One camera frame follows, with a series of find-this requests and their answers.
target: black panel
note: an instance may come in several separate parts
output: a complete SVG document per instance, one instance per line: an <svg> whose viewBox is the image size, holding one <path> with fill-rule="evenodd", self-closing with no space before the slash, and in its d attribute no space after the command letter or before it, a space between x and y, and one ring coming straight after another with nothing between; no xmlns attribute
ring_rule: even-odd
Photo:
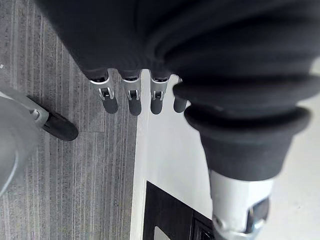
<svg viewBox="0 0 320 240"><path fill-rule="evenodd" d="M143 240L154 239L156 226L171 240L189 240L192 222L192 208L147 182Z"/></svg>
<svg viewBox="0 0 320 240"><path fill-rule="evenodd" d="M198 220L193 222L192 240L214 240L212 229Z"/></svg>
<svg viewBox="0 0 320 240"><path fill-rule="evenodd" d="M195 221L198 221L200 223L202 223L204 226L206 226L207 228L211 229L212 227L212 221L211 219L203 216L201 213L197 212L197 211L193 211L193 219Z"/></svg>

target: striped carpet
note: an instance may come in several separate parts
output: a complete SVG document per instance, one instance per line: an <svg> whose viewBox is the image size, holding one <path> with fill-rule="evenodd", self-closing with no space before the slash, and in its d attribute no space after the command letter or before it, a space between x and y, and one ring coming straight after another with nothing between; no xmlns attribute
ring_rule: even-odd
<svg viewBox="0 0 320 240"><path fill-rule="evenodd" d="M0 239L129 239L137 118L112 76L114 115L33 2L0 0L0 81L80 131L73 142L42 131L24 175L0 198Z"/></svg>

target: silver metal joint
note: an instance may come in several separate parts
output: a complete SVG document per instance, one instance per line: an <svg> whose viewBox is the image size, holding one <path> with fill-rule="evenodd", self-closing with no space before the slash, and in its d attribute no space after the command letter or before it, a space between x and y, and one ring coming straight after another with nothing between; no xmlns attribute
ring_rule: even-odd
<svg viewBox="0 0 320 240"><path fill-rule="evenodd" d="M30 110L30 114L34 120L37 120L40 117L40 113L37 109Z"/></svg>
<svg viewBox="0 0 320 240"><path fill-rule="evenodd" d="M122 81L127 98L130 101L132 98L139 100L141 98L141 73L137 78L122 79Z"/></svg>
<svg viewBox="0 0 320 240"><path fill-rule="evenodd" d="M209 171L212 223L226 240L254 240L266 223L273 179L243 181Z"/></svg>
<svg viewBox="0 0 320 240"><path fill-rule="evenodd" d="M114 99L115 92L109 75L96 80L89 80L95 89L98 89L99 97L104 101L106 97Z"/></svg>
<svg viewBox="0 0 320 240"><path fill-rule="evenodd" d="M236 232L230 229L224 229L225 226L216 216L213 216L212 223L214 229L226 240L254 240L256 239L262 227L265 225L266 221L264 219L260 219L255 222L250 232Z"/></svg>
<svg viewBox="0 0 320 240"><path fill-rule="evenodd" d="M150 79L151 99L160 98L162 101L165 97L169 79Z"/></svg>

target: black rubber cover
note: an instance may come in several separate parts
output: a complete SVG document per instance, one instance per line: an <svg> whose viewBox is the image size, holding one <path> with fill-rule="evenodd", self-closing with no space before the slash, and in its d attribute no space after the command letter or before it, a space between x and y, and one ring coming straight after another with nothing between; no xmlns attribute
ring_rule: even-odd
<svg viewBox="0 0 320 240"><path fill-rule="evenodd" d="M158 115L162 111L162 103L159 97L156 97L155 100L151 99L150 109L154 115Z"/></svg>
<svg viewBox="0 0 320 240"><path fill-rule="evenodd" d="M173 103L173 109L176 113L180 114L186 109L187 100L176 97Z"/></svg>
<svg viewBox="0 0 320 240"><path fill-rule="evenodd" d="M115 114L118 111L118 102L116 96L110 99L109 96L105 96L105 100L102 100L104 109L109 114Z"/></svg>
<svg viewBox="0 0 320 240"><path fill-rule="evenodd" d="M135 97L129 102L129 111L133 116L138 116L141 113L141 100L137 100Z"/></svg>
<svg viewBox="0 0 320 240"><path fill-rule="evenodd" d="M209 169L232 179L261 181L282 168L294 134L304 129L310 114L294 108L288 114L260 120L228 120L188 107L184 115L200 132Z"/></svg>

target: robotic hand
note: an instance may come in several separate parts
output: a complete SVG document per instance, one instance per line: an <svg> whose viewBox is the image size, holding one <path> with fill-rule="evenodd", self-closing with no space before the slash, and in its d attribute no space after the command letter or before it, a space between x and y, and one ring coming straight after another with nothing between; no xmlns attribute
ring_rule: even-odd
<svg viewBox="0 0 320 240"><path fill-rule="evenodd" d="M36 0L82 72L118 109L107 71L118 69L130 112L140 81L128 71L176 74L173 92L201 136L216 238L254 239L273 178L309 122L297 103L320 91L309 74L320 56L319 0ZM168 78L154 75L151 110Z"/></svg>

